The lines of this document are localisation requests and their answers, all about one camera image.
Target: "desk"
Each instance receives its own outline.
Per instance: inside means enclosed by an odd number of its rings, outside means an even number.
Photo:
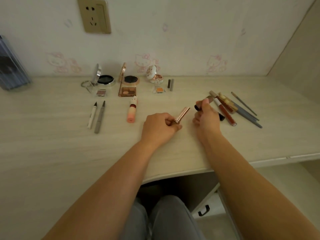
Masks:
[[[165,77],[163,87],[171,78]],[[195,101],[210,90],[230,98],[233,91],[258,114],[263,129],[238,114],[233,115],[236,127],[221,122],[224,136],[255,167],[320,158],[320,106],[277,81],[267,77],[174,79],[173,92],[153,94],[153,84],[141,78],[134,124],[126,122],[130,98],[118,97],[119,84],[106,97],[92,96],[82,88],[84,77],[34,78],[24,91],[0,91],[2,235],[13,239],[12,234],[44,234],[139,140],[149,114],[177,116],[183,107],[191,107],[181,122],[183,129],[153,155],[144,182],[209,171],[191,120]],[[103,100],[104,118],[100,133],[94,134],[86,126],[94,102],[98,101],[98,114]]]

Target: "drawer handle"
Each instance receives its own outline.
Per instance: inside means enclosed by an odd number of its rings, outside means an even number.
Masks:
[[[206,206],[205,206],[205,213],[201,213],[201,211],[199,211],[198,212],[198,215],[199,216],[204,216],[205,214],[207,214],[208,212],[209,212],[209,210],[210,210],[210,207],[209,207],[209,205],[208,204],[206,204]]]

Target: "wall outlet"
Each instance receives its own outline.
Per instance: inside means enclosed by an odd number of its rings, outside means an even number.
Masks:
[[[78,5],[87,33],[111,34],[108,5],[105,0],[78,0]]]

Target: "person's right arm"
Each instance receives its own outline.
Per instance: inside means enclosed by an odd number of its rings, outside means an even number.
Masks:
[[[193,123],[244,239],[320,239],[316,227],[222,135],[207,98]]]

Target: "hand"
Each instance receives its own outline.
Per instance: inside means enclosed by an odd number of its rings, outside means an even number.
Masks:
[[[209,104],[209,99],[205,98],[201,104],[202,111],[194,114],[192,122],[197,126],[197,136],[199,141],[205,145],[208,137],[221,135],[219,114]]]
[[[167,143],[182,128],[180,124],[171,125],[174,117],[168,113],[148,115],[143,124],[141,141],[151,144],[154,149]]]

